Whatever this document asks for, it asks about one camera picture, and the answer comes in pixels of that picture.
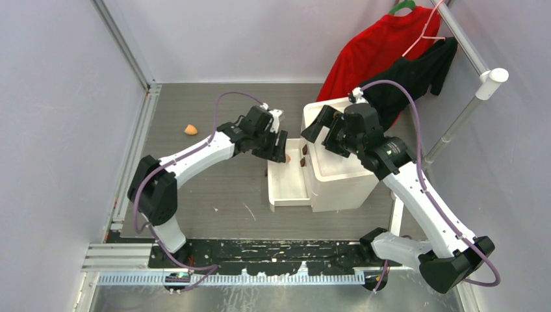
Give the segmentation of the white bottom drawer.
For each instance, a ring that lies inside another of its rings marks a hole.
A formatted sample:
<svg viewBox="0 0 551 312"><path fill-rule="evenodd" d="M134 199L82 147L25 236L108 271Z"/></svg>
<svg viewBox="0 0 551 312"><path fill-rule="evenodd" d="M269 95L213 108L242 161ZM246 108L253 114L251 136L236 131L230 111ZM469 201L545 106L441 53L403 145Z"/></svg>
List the white bottom drawer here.
<svg viewBox="0 0 551 312"><path fill-rule="evenodd" d="M271 212L280 207L310 206L310 195L304 178L302 147L305 140L290 138L286 144L286 155L289 162L276 163L268 161L268 201Z"/></svg>

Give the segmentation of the orange makeup sponge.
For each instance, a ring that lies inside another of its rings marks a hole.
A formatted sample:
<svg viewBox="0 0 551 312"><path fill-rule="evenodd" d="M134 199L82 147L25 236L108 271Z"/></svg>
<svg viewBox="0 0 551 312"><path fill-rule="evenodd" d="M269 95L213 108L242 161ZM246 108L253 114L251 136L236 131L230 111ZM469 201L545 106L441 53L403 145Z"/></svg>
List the orange makeup sponge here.
<svg viewBox="0 0 551 312"><path fill-rule="evenodd" d="M184 134L186 134L188 136L195 136L195 135L198 134L198 130L192 124L188 124L184 129Z"/></svg>

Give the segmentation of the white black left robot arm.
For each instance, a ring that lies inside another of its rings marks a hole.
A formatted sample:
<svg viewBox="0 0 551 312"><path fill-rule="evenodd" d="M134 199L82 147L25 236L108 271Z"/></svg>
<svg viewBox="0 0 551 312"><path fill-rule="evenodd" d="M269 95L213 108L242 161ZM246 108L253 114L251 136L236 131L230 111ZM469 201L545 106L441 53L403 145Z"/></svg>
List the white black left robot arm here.
<svg viewBox="0 0 551 312"><path fill-rule="evenodd" d="M152 227L166 248L164 260L174 268L184 267L190 258L184 247L186 236L177 223L178 190L189 179L209 167L241 153L286 162L288 133L279 128L284 112L267 104L252 107L237 122L219 125L211 136L171 156L142 157L127 191L127 197Z"/></svg>

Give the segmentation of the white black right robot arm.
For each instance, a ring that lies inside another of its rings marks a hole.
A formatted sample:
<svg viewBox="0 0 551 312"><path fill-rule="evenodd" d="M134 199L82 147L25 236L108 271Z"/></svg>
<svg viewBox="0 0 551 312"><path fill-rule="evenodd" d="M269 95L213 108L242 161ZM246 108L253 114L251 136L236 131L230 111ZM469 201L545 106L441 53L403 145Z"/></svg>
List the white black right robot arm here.
<svg viewBox="0 0 551 312"><path fill-rule="evenodd" d="M361 237L361 259L369 267L392 261L416 269L425 282L445 294L485 262L495 249L487 236L466 228L435 193L415 154L396 136L386 136L375 108L352 104L340 112L323 105L313 122L301 132L315 143L322 128L328 129L322 145L347 158L355 155L408 208L427 239L416 241L378 227Z"/></svg>

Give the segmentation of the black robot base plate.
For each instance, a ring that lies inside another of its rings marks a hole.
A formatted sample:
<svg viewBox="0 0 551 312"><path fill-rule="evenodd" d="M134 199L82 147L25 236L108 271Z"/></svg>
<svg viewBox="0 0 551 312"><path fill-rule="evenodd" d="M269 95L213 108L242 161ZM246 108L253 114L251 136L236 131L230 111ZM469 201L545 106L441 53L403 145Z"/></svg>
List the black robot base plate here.
<svg viewBox="0 0 551 312"><path fill-rule="evenodd" d="M360 241L190 239L174 257L190 267L218 265L219 275L295 275L302 265L309 276L343 276L383 261Z"/></svg>

